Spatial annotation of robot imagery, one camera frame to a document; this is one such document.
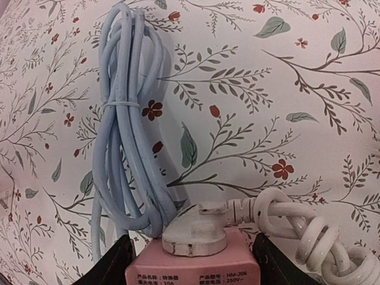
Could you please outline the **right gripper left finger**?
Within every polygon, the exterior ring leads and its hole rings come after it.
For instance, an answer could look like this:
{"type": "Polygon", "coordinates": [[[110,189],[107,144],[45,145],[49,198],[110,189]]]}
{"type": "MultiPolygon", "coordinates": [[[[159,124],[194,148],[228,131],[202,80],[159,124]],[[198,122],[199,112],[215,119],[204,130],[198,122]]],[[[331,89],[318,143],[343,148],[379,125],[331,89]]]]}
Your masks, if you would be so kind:
{"type": "Polygon", "coordinates": [[[126,285],[125,271],[136,258],[128,234],[121,236],[94,267],[73,285],[126,285]]]}

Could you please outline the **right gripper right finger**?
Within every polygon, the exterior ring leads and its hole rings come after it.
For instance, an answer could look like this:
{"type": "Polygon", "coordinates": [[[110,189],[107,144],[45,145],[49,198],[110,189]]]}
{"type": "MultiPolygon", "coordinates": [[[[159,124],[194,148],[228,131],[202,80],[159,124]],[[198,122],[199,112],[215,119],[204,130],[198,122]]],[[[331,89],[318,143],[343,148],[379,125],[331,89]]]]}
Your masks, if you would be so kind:
{"type": "Polygon", "coordinates": [[[252,254],[260,268],[263,285],[315,285],[315,279],[297,268],[263,233],[257,234],[252,254]]]}

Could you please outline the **pink cube adapter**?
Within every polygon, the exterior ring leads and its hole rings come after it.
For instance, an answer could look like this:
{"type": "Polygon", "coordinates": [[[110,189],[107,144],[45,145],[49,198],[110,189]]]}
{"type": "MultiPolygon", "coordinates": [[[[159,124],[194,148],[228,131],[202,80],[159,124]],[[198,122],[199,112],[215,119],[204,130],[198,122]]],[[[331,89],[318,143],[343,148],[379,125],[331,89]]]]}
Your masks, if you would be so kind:
{"type": "Polygon", "coordinates": [[[173,256],[160,240],[151,241],[126,268],[126,284],[260,284],[260,267],[243,234],[234,227],[226,232],[227,248],[207,257],[173,256]]]}

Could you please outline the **white long power strip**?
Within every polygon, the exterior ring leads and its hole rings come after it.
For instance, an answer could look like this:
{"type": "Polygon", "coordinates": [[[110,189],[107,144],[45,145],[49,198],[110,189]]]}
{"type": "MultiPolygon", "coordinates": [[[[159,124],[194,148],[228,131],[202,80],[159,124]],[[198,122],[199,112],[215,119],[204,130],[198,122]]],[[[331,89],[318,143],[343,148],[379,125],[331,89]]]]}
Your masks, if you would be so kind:
{"type": "Polygon", "coordinates": [[[243,223],[255,223],[263,234],[298,240],[297,263],[320,272],[327,284],[379,284],[379,260],[371,251],[347,250],[338,226],[277,188],[256,198],[203,202],[183,210],[163,232],[162,247],[180,257],[211,256],[227,246],[225,227],[243,223]]]}

